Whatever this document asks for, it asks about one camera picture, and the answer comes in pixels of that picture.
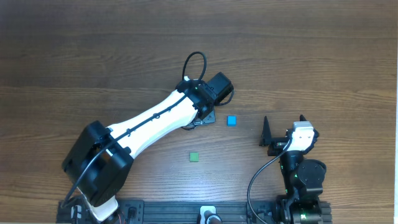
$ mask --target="wooden table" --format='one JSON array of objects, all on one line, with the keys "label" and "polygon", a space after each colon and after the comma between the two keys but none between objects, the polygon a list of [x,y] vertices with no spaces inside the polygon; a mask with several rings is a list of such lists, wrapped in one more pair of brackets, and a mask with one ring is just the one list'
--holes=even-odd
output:
[{"label": "wooden table", "polygon": [[[320,132],[334,223],[391,223],[397,85],[393,0],[10,0],[0,2],[0,221],[54,222],[71,183],[61,163],[90,122],[132,118],[208,56],[236,94],[217,122],[178,129],[135,161],[120,198],[245,201],[275,135],[304,114]],[[199,76],[201,60],[188,68]],[[235,114],[238,125],[226,126]],[[200,161],[189,162],[189,152]],[[253,199],[284,193],[273,164]]]}]

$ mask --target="blue cube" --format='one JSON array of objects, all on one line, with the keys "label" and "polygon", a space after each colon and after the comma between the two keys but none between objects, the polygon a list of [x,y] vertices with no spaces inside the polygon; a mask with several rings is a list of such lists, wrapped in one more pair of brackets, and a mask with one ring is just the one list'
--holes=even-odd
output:
[{"label": "blue cube", "polygon": [[226,125],[229,127],[235,127],[236,126],[236,116],[228,116],[226,118]]}]

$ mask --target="tabletop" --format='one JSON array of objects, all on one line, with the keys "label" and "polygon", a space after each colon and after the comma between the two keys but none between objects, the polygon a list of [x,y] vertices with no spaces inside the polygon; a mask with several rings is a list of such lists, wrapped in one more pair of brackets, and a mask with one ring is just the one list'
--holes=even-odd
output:
[{"label": "tabletop", "polygon": [[[134,161],[118,198],[246,200],[276,136],[299,115],[328,166],[320,198],[334,223],[391,223],[397,85],[393,0],[12,0],[0,2],[0,221],[54,222],[71,187],[61,163],[82,129],[162,101],[185,58],[208,57],[235,96],[216,123],[166,135]],[[188,66],[192,78],[202,62]],[[227,115],[237,126],[227,127]],[[198,152],[199,162],[189,153]],[[284,193],[277,164],[253,200]]]}]

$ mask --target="wooden surface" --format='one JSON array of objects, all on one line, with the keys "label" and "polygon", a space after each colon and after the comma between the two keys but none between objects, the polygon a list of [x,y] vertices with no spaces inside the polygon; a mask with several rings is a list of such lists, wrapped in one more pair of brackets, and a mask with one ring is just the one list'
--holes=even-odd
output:
[{"label": "wooden surface", "polygon": [[[0,221],[54,222],[71,186],[61,162],[90,122],[132,118],[208,56],[236,94],[216,124],[178,129],[135,161],[118,197],[245,201],[270,157],[262,120],[300,114],[320,132],[334,223],[392,223],[397,83],[393,0],[10,0],[0,2]],[[199,58],[188,74],[197,77]],[[238,125],[226,127],[235,114]],[[188,161],[199,152],[200,161]],[[253,199],[284,193],[277,164]]]}]

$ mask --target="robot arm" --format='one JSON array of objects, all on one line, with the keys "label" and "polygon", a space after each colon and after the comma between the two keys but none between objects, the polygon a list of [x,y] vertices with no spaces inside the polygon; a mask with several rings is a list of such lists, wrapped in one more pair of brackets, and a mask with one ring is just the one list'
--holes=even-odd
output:
[{"label": "robot arm", "polygon": [[126,181],[134,159],[145,148],[177,128],[204,124],[214,107],[232,91],[231,81],[221,72],[208,83],[201,78],[183,77],[164,101],[142,114],[107,128],[99,121],[89,124],[62,168],[84,196],[93,216],[102,222],[116,211],[115,194]]}]

